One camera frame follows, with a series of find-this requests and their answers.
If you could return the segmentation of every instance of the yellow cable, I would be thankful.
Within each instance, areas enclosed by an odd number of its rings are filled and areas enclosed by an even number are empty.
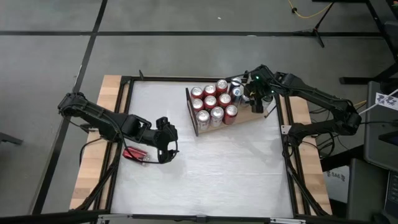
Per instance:
[[[291,8],[293,9],[294,7],[293,7],[293,4],[292,4],[292,2],[289,0],[289,4],[290,4],[290,6],[291,6]],[[302,16],[302,15],[300,15],[297,11],[294,11],[294,13],[296,13],[296,15],[298,15],[300,18],[302,18],[302,19],[309,19],[309,18],[311,18],[311,17],[314,17],[314,16],[317,16],[317,15],[319,15],[320,13],[322,13],[323,11],[325,11],[325,10],[327,10],[330,6],[331,6],[331,4],[332,3],[330,3],[329,5],[327,5],[327,7],[325,7],[324,9],[322,9],[321,11],[319,11],[319,12],[317,12],[317,13],[315,13],[314,15],[311,15],[311,16]]]
[[[361,104],[363,104],[363,103],[366,103],[366,100],[361,101],[361,102],[359,102],[359,103],[356,103],[356,104],[354,104],[354,106],[358,106],[358,105],[361,105]]]

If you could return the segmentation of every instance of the soda can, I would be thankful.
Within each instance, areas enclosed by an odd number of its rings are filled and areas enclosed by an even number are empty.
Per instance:
[[[238,107],[239,103],[241,102],[243,91],[240,87],[235,87],[231,91],[231,104]]]
[[[214,96],[207,96],[205,98],[205,110],[210,113],[211,109],[217,106],[217,99]]]
[[[226,93],[228,90],[228,83],[225,80],[218,80],[216,83],[216,96]]]
[[[210,125],[218,127],[223,122],[224,110],[219,106],[216,106],[211,110],[210,117]]]
[[[210,115],[207,111],[201,110],[197,113],[198,129],[205,131],[210,126]]]
[[[240,83],[242,83],[242,79],[240,79],[238,77],[237,78],[233,78],[232,81],[231,81],[231,86],[229,87],[229,89],[233,90],[236,87],[240,87],[241,86]]]
[[[240,105],[241,105],[242,108],[246,108],[246,107],[250,106],[250,98],[245,96],[245,95],[242,95],[242,99],[241,99],[241,104]]]
[[[195,113],[204,109],[203,101],[201,99],[193,99],[192,106]]]
[[[231,104],[231,96],[229,96],[226,93],[221,94],[220,97],[218,98],[218,106],[225,110],[225,108],[230,104]]]
[[[262,107],[264,108],[264,111],[267,110],[268,106],[271,104],[273,99],[274,99],[273,96],[265,96],[265,97],[261,98]]]
[[[137,162],[133,160],[134,162],[140,163],[143,166],[146,165],[145,161],[149,161],[149,155],[147,154],[146,151],[129,146],[127,147],[127,149],[123,151],[123,157],[132,160],[131,155],[133,155],[139,161],[144,161],[144,162]]]
[[[213,85],[207,85],[203,89],[203,94],[204,97],[206,98],[207,96],[216,96],[216,87]]]
[[[200,87],[193,87],[191,89],[191,98],[203,99],[203,90]]]
[[[238,109],[234,105],[229,105],[225,108],[225,114],[223,122],[226,125],[231,125],[236,120],[236,115],[238,114]]]

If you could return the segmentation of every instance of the gray floor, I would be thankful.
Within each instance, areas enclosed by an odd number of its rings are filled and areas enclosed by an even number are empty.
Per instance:
[[[304,15],[327,5],[292,2]],[[2,0],[0,30],[92,30],[100,4]],[[100,30],[294,31],[318,19],[291,14],[287,0],[110,0]],[[362,4],[335,4],[321,30],[377,31]],[[98,37],[81,91],[96,101],[103,75],[137,75],[139,69],[144,75],[226,77],[263,63],[359,102],[366,87],[340,85],[338,77],[372,77],[393,62],[382,39],[324,41],[322,49],[314,39],[293,37]],[[0,131],[25,141],[17,147],[0,144],[0,216],[29,213],[61,120],[57,105],[72,89],[87,42],[88,37],[0,36]],[[326,114],[313,118],[321,121]],[[68,209],[85,140],[83,131],[70,127],[44,212]],[[357,146],[363,130],[341,140]]]

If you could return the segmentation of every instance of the wooden tray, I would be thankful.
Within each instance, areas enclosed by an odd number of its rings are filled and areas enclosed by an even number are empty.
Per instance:
[[[199,136],[200,133],[206,133],[206,132],[209,132],[209,131],[214,131],[214,130],[217,130],[217,129],[220,129],[220,128],[225,128],[225,127],[230,126],[230,125],[226,125],[224,123],[221,123],[221,125],[216,127],[216,128],[210,126],[207,130],[204,130],[204,131],[199,130],[198,129],[198,121],[196,119],[195,111],[193,110],[192,99],[191,99],[190,91],[189,91],[188,88],[185,88],[185,94],[187,95],[187,106],[188,106],[188,110],[189,110],[189,113],[190,113],[190,116],[191,116],[192,125],[193,125],[193,128],[195,130],[195,134],[197,136]],[[265,110],[265,112],[263,112],[262,114],[257,114],[257,113],[252,113],[251,112],[251,107],[250,106],[241,107],[239,105],[238,106],[238,115],[236,116],[235,122],[233,124],[231,124],[231,125],[241,124],[241,123],[244,123],[246,121],[251,121],[251,120],[254,120],[254,119],[266,118],[267,116],[268,116],[268,111],[267,110]]]

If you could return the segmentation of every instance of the metal stand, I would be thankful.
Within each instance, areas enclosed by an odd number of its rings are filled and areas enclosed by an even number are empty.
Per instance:
[[[322,41],[321,36],[319,35],[318,29],[321,26],[321,23],[323,21],[323,19],[326,17],[326,15],[329,13],[329,10],[331,9],[331,7],[334,5],[334,1],[331,3],[331,5],[329,6],[329,8],[326,10],[326,12],[324,13],[324,15],[322,16],[322,18],[319,20],[319,22],[316,24],[316,26],[313,29],[310,30],[301,30],[301,31],[297,31],[294,32],[294,35],[297,36],[310,36],[310,37],[316,37],[319,44],[321,45],[322,48],[325,47],[325,44]]]
[[[381,33],[383,39],[386,41],[386,44],[388,48],[391,51],[391,54],[395,60],[395,63],[391,65],[389,68],[385,69],[383,72],[380,74],[376,75],[373,78],[364,78],[364,77],[340,77],[339,81],[341,84],[345,85],[367,85],[370,81],[375,81],[375,82],[381,82],[381,81],[386,81],[388,78],[393,76],[395,73],[398,72],[398,52],[396,48],[394,47],[394,44],[392,43],[388,33],[386,32],[386,29],[384,28],[384,24],[382,24],[379,16],[376,13],[376,10],[373,8],[372,4],[369,2],[369,0],[365,1],[366,6],[369,9],[369,12],[371,13],[374,22],[377,25],[377,28],[379,29],[379,32]]]
[[[0,142],[9,142],[16,145],[22,144],[22,140],[9,136],[8,134],[0,133]]]
[[[370,81],[381,82],[386,81],[388,78],[398,73],[398,63],[394,63],[380,74],[373,78],[364,77],[340,77],[339,81],[345,85],[367,85]]]
[[[324,158],[321,160],[322,171],[325,172],[337,167],[349,166],[352,158],[363,160],[363,151],[364,147],[360,145],[337,155]]]

